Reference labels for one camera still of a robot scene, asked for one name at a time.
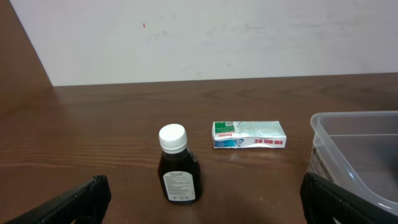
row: white wall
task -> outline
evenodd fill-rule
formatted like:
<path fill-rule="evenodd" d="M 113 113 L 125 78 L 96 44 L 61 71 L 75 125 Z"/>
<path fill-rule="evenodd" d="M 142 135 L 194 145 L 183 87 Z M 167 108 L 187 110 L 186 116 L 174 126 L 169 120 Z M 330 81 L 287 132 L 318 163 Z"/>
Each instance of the white wall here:
<path fill-rule="evenodd" d="M 396 0 L 11 2 L 55 86 L 398 72 Z"/>

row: clear plastic container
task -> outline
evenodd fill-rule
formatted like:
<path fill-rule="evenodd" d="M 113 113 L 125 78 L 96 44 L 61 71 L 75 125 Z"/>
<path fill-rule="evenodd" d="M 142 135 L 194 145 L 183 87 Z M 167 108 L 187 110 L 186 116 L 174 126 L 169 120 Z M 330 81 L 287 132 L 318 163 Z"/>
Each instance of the clear plastic container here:
<path fill-rule="evenodd" d="M 398 111 L 318 113 L 309 171 L 398 215 Z"/>

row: wooden table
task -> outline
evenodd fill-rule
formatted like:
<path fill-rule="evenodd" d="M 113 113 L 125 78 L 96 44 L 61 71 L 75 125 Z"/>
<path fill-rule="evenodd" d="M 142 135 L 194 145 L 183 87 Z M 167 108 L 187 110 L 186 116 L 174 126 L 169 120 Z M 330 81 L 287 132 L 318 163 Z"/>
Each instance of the wooden table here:
<path fill-rule="evenodd" d="M 319 112 L 398 110 L 398 74 L 55 87 L 0 119 L 0 222 L 95 174 L 112 192 L 104 223 L 305 223 L 299 188 Z M 213 149 L 213 121 L 280 121 L 285 149 Z M 159 129 L 185 126 L 204 183 L 168 203 Z"/>

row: wooden wall panel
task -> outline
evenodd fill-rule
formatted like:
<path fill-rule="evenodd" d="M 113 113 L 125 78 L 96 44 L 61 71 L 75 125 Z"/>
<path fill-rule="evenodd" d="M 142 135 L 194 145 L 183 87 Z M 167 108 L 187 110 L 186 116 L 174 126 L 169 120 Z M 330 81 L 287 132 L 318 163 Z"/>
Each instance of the wooden wall panel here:
<path fill-rule="evenodd" d="M 11 3 L 0 0 L 0 114 L 51 87 Z"/>

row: brown glass bottle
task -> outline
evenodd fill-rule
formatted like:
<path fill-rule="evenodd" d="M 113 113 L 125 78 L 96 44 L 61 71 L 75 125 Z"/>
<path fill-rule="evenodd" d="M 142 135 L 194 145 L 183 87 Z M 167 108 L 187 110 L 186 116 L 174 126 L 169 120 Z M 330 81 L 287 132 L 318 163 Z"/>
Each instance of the brown glass bottle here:
<path fill-rule="evenodd" d="M 159 132 L 163 153 L 157 170 L 165 198 L 170 203 L 191 204 L 201 197 L 200 166 L 187 147 L 185 129 L 179 124 Z"/>

